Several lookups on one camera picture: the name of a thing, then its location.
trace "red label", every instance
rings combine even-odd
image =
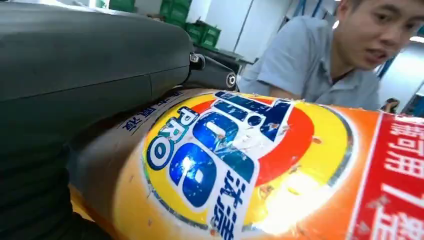
[[[424,240],[424,125],[404,119],[382,118],[352,240]]]

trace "shirt collar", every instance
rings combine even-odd
[[[328,38],[325,41],[325,47],[323,48],[323,53],[321,54],[321,58],[319,60],[321,68],[324,70],[324,72],[328,76],[328,81],[330,84],[333,84],[333,80],[331,78],[331,47],[333,43],[333,29],[329,27]],[[356,86],[358,86],[359,78],[355,77],[357,74],[356,70],[353,70],[351,73],[349,73],[347,76],[345,76],[343,79],[339,80],[336,84],[334,84],[333,89],[335,90],[349,90],[354,89]]]

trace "man's ear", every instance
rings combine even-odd
[[[337,7],[337,18],[342,23],[352,11],[352,3],[350,0],[341,0]]]

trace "man's eye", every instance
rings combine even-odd
[[[377,21],[380,23],[386,23],[390,21],[390,17],[386,14],[376,13],[374,16],[377,19]]]
[[[418,30],[419,25],[417,23],[408,23],[408,24],[405,25],[405,28],[408,31],[415,31],[415,30]]]

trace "white wall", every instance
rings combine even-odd
[[[192,0],[190,11],[188,12],[187,22],[194,23],[198,19],[206,20],[212,0]]]
[[[274,38],[289,8],[290,0],[255,0],[235,52],[253,62]]]
[[[162,0],[135,0],[134,6],[139,14],[158,14]]]
[[[400,53],[383,76],[380,86],[380,104],[389,98],[400,100],[400,113],[424,81],[424,44],[411,42]]]
[[[221,29],[216,48],[234,50],[250,3],[251,0],[212,0],[205,22]]]

